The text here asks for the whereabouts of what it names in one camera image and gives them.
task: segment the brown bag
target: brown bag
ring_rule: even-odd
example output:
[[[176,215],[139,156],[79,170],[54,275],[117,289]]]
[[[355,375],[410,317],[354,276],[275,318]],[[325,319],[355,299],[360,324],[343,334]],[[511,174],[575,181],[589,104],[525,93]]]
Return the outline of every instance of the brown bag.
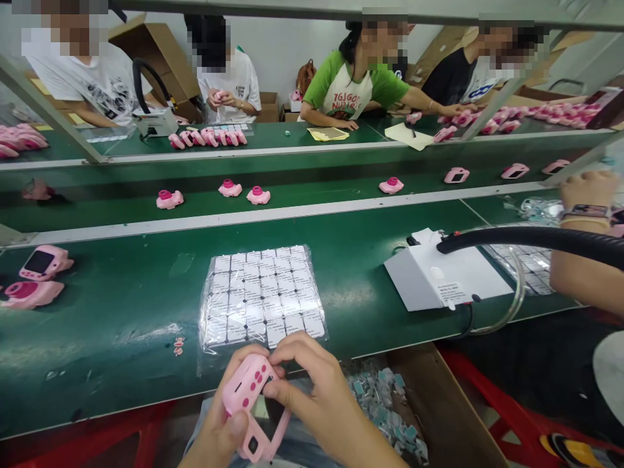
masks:
[[[299,91],[301,99],[303,99],[306,95],[307,88],[316,74],[317,69],[314,68],[314,62],[312,59],[309,59],[307,64],[303,65],[299,69],[299,73],[297,73],[297,91]]]

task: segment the green t-shirt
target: green t-shirt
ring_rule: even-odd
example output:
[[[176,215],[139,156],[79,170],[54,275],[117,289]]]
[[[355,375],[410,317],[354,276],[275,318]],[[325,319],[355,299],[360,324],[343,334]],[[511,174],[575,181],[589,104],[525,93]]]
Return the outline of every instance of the green t-shirt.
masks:
[[[407,83],[387,68],[369,70],[359,83],[354,82],[347,61],[339,51],[334,51],[318,69],[304,101],[326,115],[349,120],[358,118],[370,101],[389,108],[409,89]]]

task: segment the smartwatch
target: smartwatch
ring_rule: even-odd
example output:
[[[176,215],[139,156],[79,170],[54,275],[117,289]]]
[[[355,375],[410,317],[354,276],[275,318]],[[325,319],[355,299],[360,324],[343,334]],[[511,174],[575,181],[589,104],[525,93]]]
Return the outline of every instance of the smartwatch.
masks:
[[[609,220],[611,219],[611,208],[600,205],[574,205],[574,208],[566,209],[562,212],[562,219],[567,216],[587,216]]]

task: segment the red chair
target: red chair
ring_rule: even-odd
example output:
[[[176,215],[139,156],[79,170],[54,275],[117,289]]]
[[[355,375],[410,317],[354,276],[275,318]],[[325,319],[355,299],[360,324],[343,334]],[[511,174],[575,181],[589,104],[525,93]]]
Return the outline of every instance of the red chair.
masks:
[[[569,439],[585,442],[595,447],[621,452],[618,447],[592,439],[574,429],[528,411],[491,383],[463,354],[443,348],[439,351],[453,374],[473,384],[487,403],[500,415],[489,432],[510,462],[520,463],[527,467],[559,468],[562,461],[549,454],[540,443],[540,436],[549,434],[562,434]],[[514,432],[521,445],[502,440],[509,431]]]
[[[5,446],[7,465],[12,468],[79,468],[115,444],[138,434],[135,468],[151,468],[159,448],[161,428],[173,405],[172,401],[165,402],[78,422],[49,437],[41,433],[44,443],[36,447],[28,440],[32,437],[29,435],[11,439]]]

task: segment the black t-shirt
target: black t-shirt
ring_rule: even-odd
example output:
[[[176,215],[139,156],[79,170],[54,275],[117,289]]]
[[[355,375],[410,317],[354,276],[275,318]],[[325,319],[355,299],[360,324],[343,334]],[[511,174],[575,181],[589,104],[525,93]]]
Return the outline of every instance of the black t-shirt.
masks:
[[[476,60],[469,64],[463,48],[444,58],[431,72],[422,92],[446,106],[459,104],[475,71]]]

